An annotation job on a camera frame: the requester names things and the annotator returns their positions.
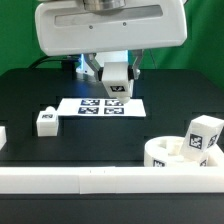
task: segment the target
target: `green backdrop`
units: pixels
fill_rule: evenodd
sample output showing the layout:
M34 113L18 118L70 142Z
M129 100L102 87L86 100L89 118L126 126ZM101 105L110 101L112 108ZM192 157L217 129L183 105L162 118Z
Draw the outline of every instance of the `green backdrop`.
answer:
M0 0L0 74L28 67L44 54L35 31L36 0ZM192 69L224 88L224 0L189 0L188 40L181 47L153 49L159 69ZM141 68L154 68L146 52Z

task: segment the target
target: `white block with marker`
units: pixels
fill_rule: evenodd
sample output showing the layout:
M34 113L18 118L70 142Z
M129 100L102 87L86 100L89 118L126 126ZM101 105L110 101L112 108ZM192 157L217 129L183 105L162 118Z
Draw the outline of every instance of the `white block with marker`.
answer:
M37 118L38 136L57 136L58 125L57 111L53 107L48 107L45 111L40 111Z
M185 158L203 162L208 151L217 143L224 121L206 115L191 121L180 154Z

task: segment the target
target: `white plastic part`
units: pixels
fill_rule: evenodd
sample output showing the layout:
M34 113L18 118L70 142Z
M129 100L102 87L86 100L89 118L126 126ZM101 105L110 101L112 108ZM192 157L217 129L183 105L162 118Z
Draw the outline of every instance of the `white plastic part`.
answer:
M83 1L53 1L35 14L41 49L72 55L181 45L187 38L182 0L126 0L119 10L92 13Z
M3 146L6 143L6 132L5 132L5 127L0 126L0 150L3 148Z
M40 111L36 124L39 137L57 136L59 125L57 111L53 107Z
M181 137L159 137L149 140L145 144L145 167L199 167L199 162L184 158L182 155L171 154L170 149L176 151L176 146L183 143Z
M128 80L128 63L106 62L102 83L110 97L116 97L121 103L127 103L133 91L133 80Z
M224 193L224 154L208 167L0 168L0 194Z
M223 129L224 120L210 116L200 116L191 121L180 154L201 162L214 146Z

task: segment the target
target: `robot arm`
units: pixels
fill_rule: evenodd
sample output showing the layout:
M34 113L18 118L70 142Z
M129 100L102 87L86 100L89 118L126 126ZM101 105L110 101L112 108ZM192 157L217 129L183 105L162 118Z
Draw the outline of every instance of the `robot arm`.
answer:
M179 46L186 40L185 2L44 1L35 15L40 47L49 56L84 54L109 96L124 98L126 102L132 95L133 80L139 76L143 50ZM95 53L123 50L132 50L136 56L132 66L127 62L109 62L102 69L95 59Z

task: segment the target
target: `white paper sheet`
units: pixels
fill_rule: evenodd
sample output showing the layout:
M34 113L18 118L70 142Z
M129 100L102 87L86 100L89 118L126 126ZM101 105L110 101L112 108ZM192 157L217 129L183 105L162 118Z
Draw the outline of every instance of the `white paper sheet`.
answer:
M127 104L116 99L62 99L57 113L59 116L146 116L139 99L131 99Z

